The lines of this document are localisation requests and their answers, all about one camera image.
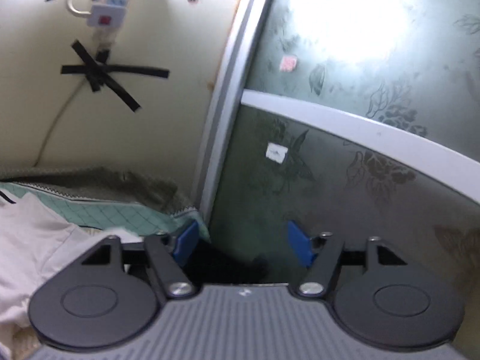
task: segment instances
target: red switch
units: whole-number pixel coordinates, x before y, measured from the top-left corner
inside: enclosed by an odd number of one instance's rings
[[[112,16],[100,16],[98,23],[103,26],[109,26],[112,21]]]

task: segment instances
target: gray platform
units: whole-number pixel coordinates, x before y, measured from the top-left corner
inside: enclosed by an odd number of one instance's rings
[[[317,301],[286,286],[206,286],[169,302],[155,323],[128,344],[97,353],[42,347],[31,360],[465,360],[450,345],[398,353],[347,335]]]

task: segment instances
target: frosted glass panel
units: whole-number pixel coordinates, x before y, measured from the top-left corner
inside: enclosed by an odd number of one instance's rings
[[[282,163],[269,143],[286,147]],[[376,152],[267,112],[239,110],[210,225],[215,245],[242,260],[263,256],[267,282],[305,270],[287,242],[287,220],[311,235],[332,231],[348,247],[368,236],[451,282],[467,297],[462,350],[480,359],[480,206]]]
[[[480,161],[479,67],[480,0],[273,0],[247,88],[377,120]]]

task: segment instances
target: pink sticker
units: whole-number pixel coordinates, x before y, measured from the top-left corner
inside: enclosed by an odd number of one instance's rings
[[[297,57],[294,55],[284,55],[280,62],[280,71],[293,71],[297,66]]]

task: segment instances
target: white sticker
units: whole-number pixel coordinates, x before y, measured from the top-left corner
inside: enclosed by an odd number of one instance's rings
[[[276,143],[268,143],[267,152],[265,156],[272,161],[281,164],[285,160],[285,156],[289,149],[285,146],[277,145]]]

